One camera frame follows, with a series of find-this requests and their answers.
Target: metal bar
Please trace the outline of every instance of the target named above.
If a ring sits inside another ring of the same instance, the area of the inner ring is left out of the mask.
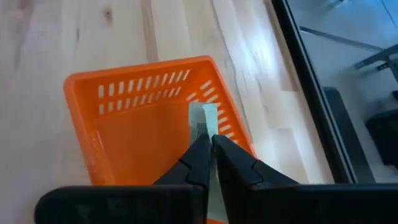
[[[370,51],[375,52],[375,53],[378,53],[378,52],[381,52],[381,51],[385,50],[384,48],[381,48],[381,47],[377,47],[377,46],[370,45],[370,44],[365,44],[365,43],[362,43],[362,42],[359,42],[359,41],[355,41],[355,40],[350,40],[350,39],[347,39],[347,38],[344,38],[344,37],[339,37],[339,36],[336,36],[336,35],[333,35],[333,34],[328,34],[326,32],[310,29],[310,28],[307,28],[307,27],[300,26],[300,31],[308,33],[308,34],[312,34],[312,35],[317,35],[319,37],[324,37],[326,39],[330,39],[330,40],[333,40],[335,42],[338,42],[338,43],[341,43],[341,44],[345,44],[345,45],[349,45],[349,46],[352,46],[352,47],[357,47],[357,48],[361,48],[361,49],[364,49],[364,50],[370,50]]]
[[[374,62],[377,62],[380,60],[385,60],[386,57],[389,57],[390,55],[396,54],[396,53],[398,53],[398,44],[394,45],[392,47],[389,47],[386,50],[383,50],[382,52],[374,54],[374,55],[368,57],[367,59],[356,63],[354,66],[356,69],[360,69],[360,68],[363,68],[363,67],[370,65]]]
[[[386,62],[388,64],[388,67],[390,67],[392,74],[394,75],[394,78],[396,79],[396,81],[398,82],[398,68],[397,68],[397,64],[394,63],[390,57],[386,57]]]

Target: black frame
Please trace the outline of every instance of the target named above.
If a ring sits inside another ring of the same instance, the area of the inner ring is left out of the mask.
[[[322,86],[315,76],[287,0],[272,0],[272,5],[289,48],[335,182],[346,184],[363,183],[363,175],[356,175],[353,164],[349,159],[347,148],[343,144],[340,132],[336,127],[336,122],[331,114]],[[368,166],[365,157],[360,157],[359,159],[363,160],[361,162]],[[366,182],[374,182],[370,168],[367,172],[371,180],[367,179]]]
[[[226,136],[216,134],[210,140],[202,134],[152,185],[52,190],[37,203],[35,222],[204,224],[211,204],[217,204],[209,191],[215,168],[222,193],[219,203],[225,206],[225,214],[217,215],[220,221],[391,223],[396,219],[397,206],[391,204],[398,200],[398,184],[300,185]]]

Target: wooden table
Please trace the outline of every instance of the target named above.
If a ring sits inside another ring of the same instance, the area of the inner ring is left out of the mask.
[[[333,182],[272,5],[262,0],[0,0],[1,223],[89,184],[65,104],[71,73],[211,55],[258,157]]]

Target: orange basket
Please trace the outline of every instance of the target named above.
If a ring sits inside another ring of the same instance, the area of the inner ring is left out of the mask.
[[[189,147],[189,102],[217,103],[219,133],[254,155],[210,57],[84,72],[64,84],[91,182],[149,185]]]

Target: paper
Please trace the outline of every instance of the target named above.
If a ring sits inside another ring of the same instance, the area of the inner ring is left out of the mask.
[[[211,140],[218,134],[217,105],[213,103],[190,103],[189,105],[190,144],[201,134],[208,134]],[[207,217],[228,223],[223,194],[217,175],[216,159],[213,157],[210,170],[210,186]]]

